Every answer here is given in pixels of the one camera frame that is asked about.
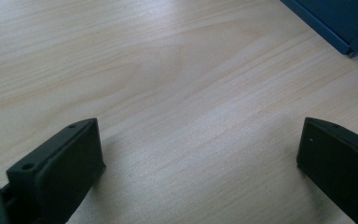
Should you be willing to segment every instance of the wood grain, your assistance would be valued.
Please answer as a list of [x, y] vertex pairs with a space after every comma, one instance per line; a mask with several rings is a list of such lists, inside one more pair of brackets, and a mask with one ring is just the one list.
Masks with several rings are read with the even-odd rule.
[[0, 1], [0, 186], [99, 120], [69, 223], [352, 223], [296, 168], [305, 117], [358, 133], [358, 58], [279, 1]]

